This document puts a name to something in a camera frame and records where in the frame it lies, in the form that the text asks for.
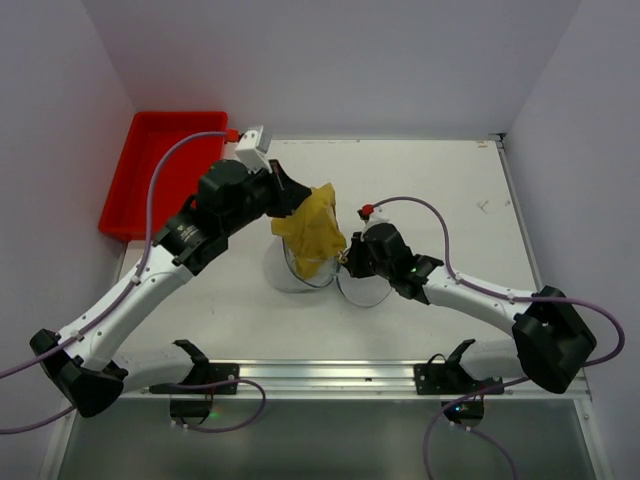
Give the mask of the white mesh laundry bag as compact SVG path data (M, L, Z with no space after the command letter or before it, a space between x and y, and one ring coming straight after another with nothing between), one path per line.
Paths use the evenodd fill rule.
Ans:
M374 308L391 294L388 283L378 277L352 278L336 259L322 261L319 270L304 279L295 269L295 258L280 237L275 237L263 258L267 283L282 293L302 294L334 288L342 298L359 308Z

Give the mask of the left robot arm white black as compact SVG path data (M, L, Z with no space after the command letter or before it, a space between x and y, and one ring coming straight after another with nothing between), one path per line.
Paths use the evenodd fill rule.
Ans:
M262 216L292 215L311 193L276 160L256 171L236 160L214 163L127 277L59 332L42 329L31 338L33 352L45 357L47 377L85 418L105 411L122 393L147 386L201 389L209 361L193 343L176 340L141 356L124 353L122 343L224 253L233 234Z

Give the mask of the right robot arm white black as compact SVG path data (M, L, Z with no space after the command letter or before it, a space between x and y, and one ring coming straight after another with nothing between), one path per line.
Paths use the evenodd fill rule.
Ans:
M472 288L443 261L413 253L391 223L354 233L344 266L353 278L380 277L407 300L455 310L504 333L498 341L463 341L437 369L460 392L525 377L562 394L596 347L560 290L513 291L490 283Z

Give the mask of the yellow bra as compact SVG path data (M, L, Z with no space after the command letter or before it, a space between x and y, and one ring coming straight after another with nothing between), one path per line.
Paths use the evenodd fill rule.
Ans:
M336 195L331 183L311 188L311 195L294 214L271 220L271 232L293 254L296 273L314 277L320 267L346 249L346 238L336 219Z

